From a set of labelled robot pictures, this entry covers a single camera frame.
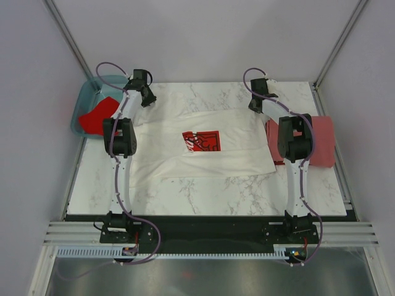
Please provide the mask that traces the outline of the aluminium frame post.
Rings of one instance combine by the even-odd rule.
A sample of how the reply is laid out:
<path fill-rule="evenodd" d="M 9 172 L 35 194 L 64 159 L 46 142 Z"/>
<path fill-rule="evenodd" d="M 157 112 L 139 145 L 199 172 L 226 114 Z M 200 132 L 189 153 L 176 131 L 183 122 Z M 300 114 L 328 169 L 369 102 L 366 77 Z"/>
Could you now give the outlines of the aluminium frame post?
<path fill-rule="evenodd" d="M 56 5 L 55 1 L 53 0 L 44 0 L 44 5 L 46 6 L 47 10 L 49 11 L 53 21 L 55 22 L 56 26 L 58 27 L 63 39 L 67 43 L 67 46 L 71 50 L 74 58 L 76 59 L 78 65 L 80 66 L 82 72 L 86 76 L 87 79 L 91 79 L 93 77 L 92 71 L 89 68 L 81 50 L 79 49 L 64 17 L 62 16 L 58 6 Z"/>
<path fill-rule="evenodd" d="M 360 19 L 360 16 L 362 15 L 363 11 L 365 10 L 365 8 L 369 2 L 370 2 L 369 0 L 358 0 L 357 1 L 355 8 L 353 9 L 344 28 L 342 29 L 340 35 L 338 36 L 329 56 L 327 57 L 325 63 L 323 64 L 323 67 L 321 68 L 321 70 L 318 73 L 318 76 L 312 83 L 312 87 L 315 90 L 317 90 L 318 87 L 324 81 L 328 71 L 330 70 L 330 67 L 332 66 L 333 62 L 337 58 L 338 54 L 340 53 L 341 49 L 343 48 L 344 44 L 346 43 L 349 35 L 353 31 L 354 27 L 356 26 L 357 22 Z"/>

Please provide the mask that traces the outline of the right aluminium frame post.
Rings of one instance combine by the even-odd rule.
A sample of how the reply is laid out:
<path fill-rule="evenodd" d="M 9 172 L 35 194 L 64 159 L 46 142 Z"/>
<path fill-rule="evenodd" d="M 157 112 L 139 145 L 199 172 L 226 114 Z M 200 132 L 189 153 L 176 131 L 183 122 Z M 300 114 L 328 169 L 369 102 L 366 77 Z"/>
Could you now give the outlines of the right aluminium frame post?
<path fill-rule="evenodd" d="M 338 54 L 340 53 L 341 49 L 343 48 L 344 44 L 346 43 L 349 35 L 353 31 L 354 27 L 356 26 L 357 22 L 360 19 L 360 16 L 362 15 L 363 11 L 365 10 L 365 8 L 369 2 L 370 2 L 369 0 L 358 0 L 357 1 L 355 8 L 353 9 L 344 28 L 342 29 L 340 35 L 338 36 L 329 56 L 327 57 L 325 63 L 323 64 L 323 67 L 321 68 L 321 70 L 318 73 L 318 76 L 312 83 L 312 87 L 315 90 L 317 90 L 318 87 L 324 81 L 328 71 L 330 70 L 330 67 L 332 66 L 333 62 L 337 58 Z"/>

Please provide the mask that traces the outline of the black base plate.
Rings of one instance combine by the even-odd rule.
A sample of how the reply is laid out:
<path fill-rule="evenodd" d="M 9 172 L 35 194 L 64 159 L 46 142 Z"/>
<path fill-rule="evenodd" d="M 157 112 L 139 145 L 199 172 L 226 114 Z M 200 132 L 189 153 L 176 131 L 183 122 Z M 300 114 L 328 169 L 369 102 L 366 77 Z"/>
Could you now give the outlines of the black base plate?
<path fill-rule="evenodd" d="M 314 245 L 319 235 L 314 218 L 312 229 L 286 236 L 284 218 L 219 216 L 154 216 L 144 223 L 127 222 L 121 215 L 102 220 L 102 244 L 136 244 L 144 253 L 176 251 L 270 251 L 277 244 Z"/>

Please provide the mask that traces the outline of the teal plastic bin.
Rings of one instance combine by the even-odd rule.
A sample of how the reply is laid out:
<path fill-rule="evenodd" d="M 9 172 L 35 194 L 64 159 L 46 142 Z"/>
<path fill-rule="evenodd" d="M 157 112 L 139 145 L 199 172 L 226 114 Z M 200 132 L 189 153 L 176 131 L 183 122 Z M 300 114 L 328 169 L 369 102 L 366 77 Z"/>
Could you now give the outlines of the teal plastic bin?
<path fill-rule="evenodd" d="M 107 96 L 114 98 L 119 103 L 121 103 L 123 99 L 122 88 L 126 85 L 127 79 L 119 75 L 105 75 L 104 79 L 116 86 L 116 88 L 112 88 L 104 84 L 99 78 L 94 77 L 86 81 L 80 89 L 70 123 L 72 132 L 77 136 L 90 139 L 102 139 L 102 136 L 85 133 L 78 122 L 78 118 L 92 111 L 95 106 Z"/>

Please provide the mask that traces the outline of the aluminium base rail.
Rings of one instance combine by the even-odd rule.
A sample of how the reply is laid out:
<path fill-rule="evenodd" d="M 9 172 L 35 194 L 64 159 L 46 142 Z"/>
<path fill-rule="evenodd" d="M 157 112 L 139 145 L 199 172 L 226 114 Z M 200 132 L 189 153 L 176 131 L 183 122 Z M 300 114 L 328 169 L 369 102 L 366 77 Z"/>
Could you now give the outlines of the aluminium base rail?
<path fill-rule="evenodd" d="M 97 246 L 100 233 L 89 222 L 50 222 L 45 245 Z M 322 247 L 377 247 L 374 228 L 369 222 L 324 222 Z"/>

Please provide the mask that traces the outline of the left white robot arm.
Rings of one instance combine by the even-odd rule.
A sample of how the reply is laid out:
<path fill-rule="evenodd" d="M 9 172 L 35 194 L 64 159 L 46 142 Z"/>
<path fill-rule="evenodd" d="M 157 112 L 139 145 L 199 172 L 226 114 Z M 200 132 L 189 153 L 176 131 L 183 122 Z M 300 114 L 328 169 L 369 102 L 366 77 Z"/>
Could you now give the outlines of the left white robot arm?
<path fill-rule="evenodd" d="M 144 219 L 132 215 L 129 182 L 130 168 L 137 149 L 136 134 L 132 118 L 139 107 L 148 107 L 156 101 L 150 89 L 152 75 L 145 69 L 134 69 L 131 75 L 123 72 L 127 83 L 118 87 L 101 78 L 111 88 L 123 93 L 122 101 L 116 111 L 102 121 L 104 148 L 112 162 L 114 173 L 114 196 L 110 202 L 110 212 L 120 214 L 127 221 L 119 222 L 114 228 L 114 236 L 121 242 L 130 242 L 135 237 L 135 227 L 128 222 L 144 223 L 158 231 L 158 227 Z"/>

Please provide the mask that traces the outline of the left aluminium frame post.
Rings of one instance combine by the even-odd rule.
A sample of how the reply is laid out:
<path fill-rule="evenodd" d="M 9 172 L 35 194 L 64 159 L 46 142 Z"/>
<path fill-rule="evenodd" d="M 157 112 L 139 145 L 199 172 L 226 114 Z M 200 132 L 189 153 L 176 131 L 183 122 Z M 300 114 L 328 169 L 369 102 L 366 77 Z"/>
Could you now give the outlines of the left aluminium frame post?
<path fill-rule="evenodd" d="M 91 79 L 93 77 L 92 71 L 89 68 L 81 50 L 79 49 L 64 17 L 62 16 L 58 6 L 56 5 L 55 1 L 53 0 L 44 0 L 44 5 L 46 6 L 47 10 L 49 11 L 53 21 L 55 22 L 56 26 L 58 27 L 63 39 L 67 43 L 67 46 L 71 50 L 74 58 L 76 59 L 78 65 L 80 66 L 82 72 L 86 76 L 87 79 Z"/>

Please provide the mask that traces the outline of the white t shirt red print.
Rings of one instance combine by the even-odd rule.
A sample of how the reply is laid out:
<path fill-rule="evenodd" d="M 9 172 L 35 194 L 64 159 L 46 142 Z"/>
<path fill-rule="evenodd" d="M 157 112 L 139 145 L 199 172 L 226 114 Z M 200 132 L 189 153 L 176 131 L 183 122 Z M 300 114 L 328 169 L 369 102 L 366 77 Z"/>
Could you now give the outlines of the white t shirt red print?
<path fill-rule="evenodd" d="M 261 117 L 249 109 L 190 112 L 177 93 L 133 118 L 130 187 L 159 178 L 230 178 L 275 172 Z"/>

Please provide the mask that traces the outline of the folded maroon t shirt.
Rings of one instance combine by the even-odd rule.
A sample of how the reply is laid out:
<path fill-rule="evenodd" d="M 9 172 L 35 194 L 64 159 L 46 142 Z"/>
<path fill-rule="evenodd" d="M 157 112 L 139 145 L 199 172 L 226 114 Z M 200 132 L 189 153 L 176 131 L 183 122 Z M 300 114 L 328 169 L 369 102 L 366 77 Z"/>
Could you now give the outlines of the folded maroon t shirt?
<path fill-rule="evenodd" d="M 266 122 L 268 147 L 275 165 L 284 165 L 283 158 L 277 148 L 278 124 L 272 119 Z M 335 164 L 335 134 L 330 117 L 312 117 L 315 134 L 315 151 L 309 165 L 320 168 L 331 168 Z"/>

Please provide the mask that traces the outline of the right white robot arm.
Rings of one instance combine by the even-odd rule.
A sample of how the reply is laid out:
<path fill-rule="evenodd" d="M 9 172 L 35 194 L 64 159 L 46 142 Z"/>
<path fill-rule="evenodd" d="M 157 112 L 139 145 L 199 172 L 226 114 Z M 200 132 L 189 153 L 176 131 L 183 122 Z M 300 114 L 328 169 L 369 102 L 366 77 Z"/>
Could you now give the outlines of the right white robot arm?
<path fill-rule="evenodd" d="M 307 171 L 315 149 L 312 118 L 293 112 L 270 94 L 266 78 L 251 80 L 247 88 L 252 98 L 249 109 L 268 116 L 278 125 L 277 149 L 283 158 L 288 184 L 288 201 L 282 233 L 288 242 L 298 242 L 312 229 L 312 215 L 307 207 Z"/>

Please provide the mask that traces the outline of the bright red t shirt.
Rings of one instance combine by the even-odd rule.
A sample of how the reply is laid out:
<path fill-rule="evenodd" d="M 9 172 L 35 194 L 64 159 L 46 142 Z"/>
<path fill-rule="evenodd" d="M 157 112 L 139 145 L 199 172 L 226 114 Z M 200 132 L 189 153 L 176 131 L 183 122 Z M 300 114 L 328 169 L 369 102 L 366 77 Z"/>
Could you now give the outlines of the bright red t shirt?
<path fill-rule="evenodd" d="M 78 118 L 83 131 L 87 134 L 103 136 L 103 120 L 110 118 L 117 111 L 120 103 L 107 96 L 95 108 Z"/>

